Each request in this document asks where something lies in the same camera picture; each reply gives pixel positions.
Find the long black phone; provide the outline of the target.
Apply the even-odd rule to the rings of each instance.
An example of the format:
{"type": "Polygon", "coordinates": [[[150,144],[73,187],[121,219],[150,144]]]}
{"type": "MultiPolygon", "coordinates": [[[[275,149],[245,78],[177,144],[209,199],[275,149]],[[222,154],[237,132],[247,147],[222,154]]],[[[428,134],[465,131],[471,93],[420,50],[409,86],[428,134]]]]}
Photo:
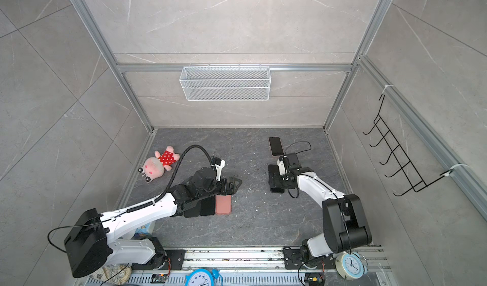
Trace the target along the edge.
{"type": "Polygon", "coordinates": [[[216,212],[216,197],[209,197],[201,201],[200,215],[214,216],[216,212]]]}

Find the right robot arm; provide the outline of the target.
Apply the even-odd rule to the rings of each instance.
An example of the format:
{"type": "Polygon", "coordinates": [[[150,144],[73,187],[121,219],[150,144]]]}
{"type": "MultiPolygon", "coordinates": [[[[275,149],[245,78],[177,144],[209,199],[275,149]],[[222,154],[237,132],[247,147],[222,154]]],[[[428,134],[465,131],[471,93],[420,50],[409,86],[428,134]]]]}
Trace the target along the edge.
{"type": "Polygon", "coordinates": [[[268,166],[269,186],[273,193],[296,189],[310,196],[322,209],[323,231],[306,239],[301,257],[312,264],[321,257],[352,252],[372,243],[372,233],[359,196],[345,194],[324,182],[307,167],[295,169],[285,164],[268,166]]]}

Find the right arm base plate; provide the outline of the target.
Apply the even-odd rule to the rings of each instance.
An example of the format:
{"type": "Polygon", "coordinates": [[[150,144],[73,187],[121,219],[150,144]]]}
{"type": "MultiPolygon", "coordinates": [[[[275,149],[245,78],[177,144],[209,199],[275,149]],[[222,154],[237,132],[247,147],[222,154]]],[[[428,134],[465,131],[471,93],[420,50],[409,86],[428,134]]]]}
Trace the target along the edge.
{"type": "Polygon", "coordinates": [[[284,247],[282,249],[284,255],[285,268],[287,270],[294,269],[320,269],[320,270],[334,270],[335,260],[333,255],[312,257],[304,251],[304,249],[294,249],[291,247],[284,247]]]}

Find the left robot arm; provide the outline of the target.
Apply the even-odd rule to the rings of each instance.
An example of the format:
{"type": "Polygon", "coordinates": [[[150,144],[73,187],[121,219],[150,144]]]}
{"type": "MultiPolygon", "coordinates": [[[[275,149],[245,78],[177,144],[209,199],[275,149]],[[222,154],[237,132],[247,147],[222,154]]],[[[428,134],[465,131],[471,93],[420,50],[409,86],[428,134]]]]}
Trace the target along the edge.
{"type": "Polygon", "coordinates": [[[163,197],[104,213],[85,211],[63,243],[72,276],[86,277],[109,264],[151,263],[158,252],[157,242],[124,240],[123,236],[145,224],[189,211],[207,198],[234,195],[242,183],[234,176],[220,178],[213,168],[203,167],[169,188],[163,197]]]}

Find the black phone case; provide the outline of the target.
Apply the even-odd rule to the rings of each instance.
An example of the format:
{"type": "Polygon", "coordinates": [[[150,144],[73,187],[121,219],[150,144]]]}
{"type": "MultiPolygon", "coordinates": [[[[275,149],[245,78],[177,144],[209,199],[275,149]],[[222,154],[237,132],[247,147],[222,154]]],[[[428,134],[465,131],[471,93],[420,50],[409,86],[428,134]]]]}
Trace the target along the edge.
{"type": "Polygon", "coordinates": [[[195,207],[188,209],[184,212],[185,218],[199,217],[201,213],[201,203],[197,203],[195,207]]]}

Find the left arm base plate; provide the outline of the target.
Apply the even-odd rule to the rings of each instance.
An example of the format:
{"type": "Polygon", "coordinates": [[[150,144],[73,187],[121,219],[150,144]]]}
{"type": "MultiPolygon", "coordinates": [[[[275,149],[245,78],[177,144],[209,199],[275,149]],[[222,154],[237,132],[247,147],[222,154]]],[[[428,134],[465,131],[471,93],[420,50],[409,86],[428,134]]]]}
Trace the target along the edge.
{"type": "Polygon", "coordinates": [[[153,270],[181,270],[185,260],[186,250],[170,249],[155,255],[153,270]]]}

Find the pink phone case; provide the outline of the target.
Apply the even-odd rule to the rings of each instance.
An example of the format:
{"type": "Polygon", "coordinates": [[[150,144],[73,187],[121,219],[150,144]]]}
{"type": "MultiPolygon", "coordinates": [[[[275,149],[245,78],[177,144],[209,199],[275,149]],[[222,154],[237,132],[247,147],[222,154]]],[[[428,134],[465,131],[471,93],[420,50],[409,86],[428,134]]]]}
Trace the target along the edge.
{"type": "Polygon", "coordinates": [[[231,195],[217,195],[216,196],[216,215],[229,215],[232,213],[232,196],[231,195]]]}

